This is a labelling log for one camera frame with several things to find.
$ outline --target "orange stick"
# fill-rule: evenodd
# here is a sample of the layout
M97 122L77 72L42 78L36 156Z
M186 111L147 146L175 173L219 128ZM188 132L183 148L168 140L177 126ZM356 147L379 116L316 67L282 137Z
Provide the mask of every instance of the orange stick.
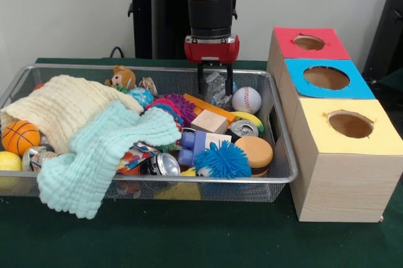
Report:
M207 109L207 110L209 110L210 112L213 112L213 113L216 113L216 114L219 114L219 115L221 115L221 116L226 117L226 118L227 118L227 121L228 121L228 125L230 125L230 124L233 123L236 119L238 119L237 116L235 116L234 114L232 114L232 113L230 113L230 112L228 112L228 111L226 111L226 110L224 110L224 109L220 109L220 108L218 108L218 107L216 107L216 106L213 106L213 105L210 104L210 103L206 103L205 101L202 101L201 99L198 99L198 98L196 98L196 97L193 97L192 95L184 94L183 97L184 97L187 101L189 101L189 102L191 102L191 103L194 103L194 104L195 104L198 108L200 108L200 109Z

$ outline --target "stacked boxes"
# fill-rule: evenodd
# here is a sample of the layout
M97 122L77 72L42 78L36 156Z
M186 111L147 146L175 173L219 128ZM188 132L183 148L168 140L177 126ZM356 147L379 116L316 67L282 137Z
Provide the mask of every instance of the stacked boxes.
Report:
M378 222L403 172L403 141L332 29L275 28L276 81L300 166L300 221Z

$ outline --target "mint green towel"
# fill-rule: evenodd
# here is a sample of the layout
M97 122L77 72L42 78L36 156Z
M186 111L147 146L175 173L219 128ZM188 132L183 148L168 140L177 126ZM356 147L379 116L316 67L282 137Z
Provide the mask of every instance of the mint green towel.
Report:
M168 145L181 138L173 117L159 108L139 116L111 102L69 141L71 153L43 163L37 181L42 203L78 218L95 217L120 159L135 142Z

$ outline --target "white towel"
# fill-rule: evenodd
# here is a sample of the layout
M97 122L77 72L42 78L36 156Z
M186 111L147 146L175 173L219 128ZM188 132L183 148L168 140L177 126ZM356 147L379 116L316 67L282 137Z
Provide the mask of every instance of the white towel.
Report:
M0 110L1 130L14 120L29 121L46 135L57 153L65 154L70 137L114 100L120 100L127 109L143 112L130 95L99 82L60 75Z

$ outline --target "purple spiky ball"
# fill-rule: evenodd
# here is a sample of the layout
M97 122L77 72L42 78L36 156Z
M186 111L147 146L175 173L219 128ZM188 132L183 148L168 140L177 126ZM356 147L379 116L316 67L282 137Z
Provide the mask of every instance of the purple spiky ball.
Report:
M193 111L196 107L195 104L189 102L182 95L175 93L165 95L164 98L171 100L175 104L175 107L177 107L182 114L184 126L189 128L191 122L197 117L196 113Z

